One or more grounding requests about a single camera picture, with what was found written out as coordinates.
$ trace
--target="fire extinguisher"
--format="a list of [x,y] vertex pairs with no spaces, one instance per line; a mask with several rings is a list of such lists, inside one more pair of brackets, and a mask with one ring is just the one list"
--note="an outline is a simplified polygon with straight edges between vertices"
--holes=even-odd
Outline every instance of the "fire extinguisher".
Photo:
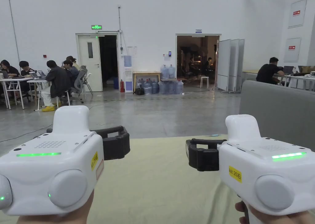
[[124,88],[124,84],[122,80],[120,80],[120,92],[121,93],[125,92],[125,88]]

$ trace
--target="green exit sign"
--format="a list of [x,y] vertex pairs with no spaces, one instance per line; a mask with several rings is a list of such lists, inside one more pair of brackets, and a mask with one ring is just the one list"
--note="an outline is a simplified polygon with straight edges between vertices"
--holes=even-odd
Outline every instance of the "green exit sign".
[[91,28],[92,28],[93,30],[101,30],[101,29],[102,29],[102,26],[100,26],[100,25],[93,25],[93,26],[91,26]]

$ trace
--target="whiteboard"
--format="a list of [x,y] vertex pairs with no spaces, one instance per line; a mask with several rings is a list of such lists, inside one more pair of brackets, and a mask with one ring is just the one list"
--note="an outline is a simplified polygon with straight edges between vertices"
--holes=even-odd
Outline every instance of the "whiteboard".
[[237,76],[237,65],[238,65],[238,46],[239,39],[231,41],[231,49],[229,56],[229,81],[228,90],[236,90],[236,76]]
[[229,56],[231,54],[231,39],[219,42],[218,78],[219,89],[228,90]]
[[298,62],[300,53],[301,38],[287,39],[285,44],[284,62]]
[[241,90],[241,76],[243,72],[243,62],[244,62],[244,49],[245,49],[245,39],[239,40],[238,45],[238,64],[237,64],[237,76],[236,76],[236,91]]
[[294,28],[303,25],[305,7],[306,0],[302,0],[291,4],[289,28]]

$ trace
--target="yellow shoes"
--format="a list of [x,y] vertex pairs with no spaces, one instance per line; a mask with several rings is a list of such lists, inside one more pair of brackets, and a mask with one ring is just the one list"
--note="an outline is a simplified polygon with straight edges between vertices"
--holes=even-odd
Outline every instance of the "yellow shoes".
[[[53,103],[54,106],[57,106],[56,103]],[[58,103],[58,107],[61,107],[61,102]]]
[[47,106],[45,107],[44,109],[42,109],[42,111],[54,111],[55,110],[55,107],[54,106]]

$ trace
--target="white pants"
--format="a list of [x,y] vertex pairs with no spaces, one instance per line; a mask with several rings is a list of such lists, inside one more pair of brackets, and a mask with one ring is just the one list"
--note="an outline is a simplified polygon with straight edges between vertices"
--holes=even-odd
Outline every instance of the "white pants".
[[50,96],[50,87],[44,88],[42,90],[42,98],[45,106],[54,106],[52,104],[52,98]]

